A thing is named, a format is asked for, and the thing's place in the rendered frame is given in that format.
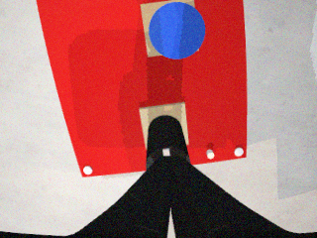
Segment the red circuit board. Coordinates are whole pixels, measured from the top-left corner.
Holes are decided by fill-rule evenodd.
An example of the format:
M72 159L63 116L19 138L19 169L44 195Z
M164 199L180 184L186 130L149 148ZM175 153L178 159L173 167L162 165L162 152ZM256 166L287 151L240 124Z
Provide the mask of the red circuit board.
M243 0L36 1L83 178L246 157Z

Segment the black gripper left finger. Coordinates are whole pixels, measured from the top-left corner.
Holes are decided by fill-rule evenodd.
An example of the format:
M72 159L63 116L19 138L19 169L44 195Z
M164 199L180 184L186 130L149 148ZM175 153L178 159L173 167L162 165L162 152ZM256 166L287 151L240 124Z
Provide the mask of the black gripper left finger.
M161 155L119 201L78 233L66 237L0 231L0 238L166 238L172 181L170 155Z

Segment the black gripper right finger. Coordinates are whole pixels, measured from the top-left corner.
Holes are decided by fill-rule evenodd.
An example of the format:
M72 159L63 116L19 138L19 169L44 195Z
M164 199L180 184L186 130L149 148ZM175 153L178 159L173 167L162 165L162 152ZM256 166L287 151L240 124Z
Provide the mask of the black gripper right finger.
M301 234L282 230L182 156L170 158L170 215L175 238L317 238L317 231Z

